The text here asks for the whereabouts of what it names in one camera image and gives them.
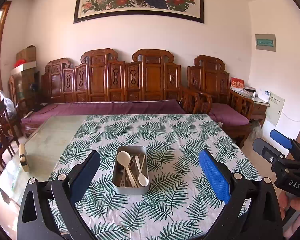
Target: white spoon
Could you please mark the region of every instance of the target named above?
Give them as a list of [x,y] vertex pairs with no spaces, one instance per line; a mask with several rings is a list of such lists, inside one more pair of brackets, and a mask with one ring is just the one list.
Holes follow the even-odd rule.
[[130,169],[128,167],[128,165],[130,163],[130,160],[131,160],[130,154],[127,153],[127,152],[125,152],[125,151],[121,151],[117,155],[117,161],[118,161],[118,163],[120,163],[123,167],[126,168],[126,171],[128,173],[128,176],[129,176],[129,179],[130,179],[132,187],[137,187],[137,185],[134,182],[133,177],[131,175],[131,171],[130,171]]
[[148,183],[149,183],[149,180],[147,179],[147,177],[145,175],[143,175],[141,173],[141,168],[140,168],[140,162],[139,162],[139,157],[137,155],[134,156],[135,159],[136,159],[136,163],[137,163],[137,166],[138,166],[138,170],[139,170],[139,176],[138,176],[138,180],[139,180],[139,183],[141,186],[147,186]]

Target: white cable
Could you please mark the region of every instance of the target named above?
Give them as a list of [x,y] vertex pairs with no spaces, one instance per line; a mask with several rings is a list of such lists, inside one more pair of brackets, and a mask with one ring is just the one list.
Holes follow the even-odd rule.
[[300,120],[299,120],[299,121],[296,121],[296,120],[291,119],[291,118],[288,117],[284,112],[281,112],[281,113],[283,113],[283,114],[285,115],[286,118],[290,119],[290,120],[293,121],[293,122],[300,122]]

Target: black picture frame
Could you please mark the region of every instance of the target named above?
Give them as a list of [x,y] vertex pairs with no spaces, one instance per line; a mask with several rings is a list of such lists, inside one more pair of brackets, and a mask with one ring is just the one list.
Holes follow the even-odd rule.
[[199,3],[200,3],[200,18],[189,16],[189,15],[173,13],[173,12],[156,11],[156,10],[142,10],[142,9],[140,9],[140,10],[116,11],[116,12],[113,12],[113,11],[112,12],[104,12],[104,13],[100,13],[100,14],[89,15],[89,16],[78,18],[80,0],[77,0],[76,4],[75,4],[73,23],[78,23],[78,22],[92,20],[92,19],[101,18],[101,17],[116,16],[116,15],[132,15],[132,14],[161,15],[161,16],[176,17],[176,18],[182,18],[182,19],[186,19],[186,20],[196,21],[196,22],[199,22],[199,23],[204,23],[204,3],[203,3],[203,0],[200,0]]

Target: hand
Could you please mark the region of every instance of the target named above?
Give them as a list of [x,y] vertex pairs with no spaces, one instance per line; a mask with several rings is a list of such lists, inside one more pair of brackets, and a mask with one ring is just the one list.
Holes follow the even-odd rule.
[[[279,202],[279,207],[280,207],[280,213],[281,213],[281,219],[283,220],[285,215],[286,215],[286,212],[285,212],[285,208],[288,206],[288,197],[286,196],[286,192],[285,191],[282,191],[278,197],[278,202]],[[296,197],[294,199],[291,200],[290,202],[290,206],[297,210],[297,211],[300,211],[300,198],[299,197]],[[285,231],[283,233],[283,236],[286,238],[286,239],[289,239],[293,233],[298,229],[298,227],[300,226],[300,215],[298,216],[297,220],[291,225],[291,227],[289,227],[287,229],[287,231]]]

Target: gray container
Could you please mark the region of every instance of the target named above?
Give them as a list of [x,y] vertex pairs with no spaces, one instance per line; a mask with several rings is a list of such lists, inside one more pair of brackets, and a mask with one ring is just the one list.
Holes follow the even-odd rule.
[[[149,180],[146,148],[143,146],[137,146],[137,145],[120,146],[117,149],[117,154],[116,154],[115,163],[114,163],[113,176],[112,176],[112,183],[114,184],[115,191],[122,195],[143,195],[143,194],[145,194],[149,190],[150,180],[149,180],[148,185],[145,187],[141,186],[140,184],[139,184],[140,187],[132,187],[129,182],[129,176],[128,176],[127,172],[125,172],[125,177],[127,178],[125,181],[125,187],[120,187],[120,181],[122,179],[122,174],[123,174],[122,171],[123,171],[124,167],[117,162],[117,155],[121,151],[125,151],[125,152],[129,153],[131,155],[131,161],[132,161],[132,157],[134,155],[137,155],[139,157],[140,166],[142,164],[143,156],[145,156],[145,161],[144,161],[141,172]],[[132,165],[130,171],[134,175],[134,177],[138,183],[139,171],[136,168],[135,164]]]

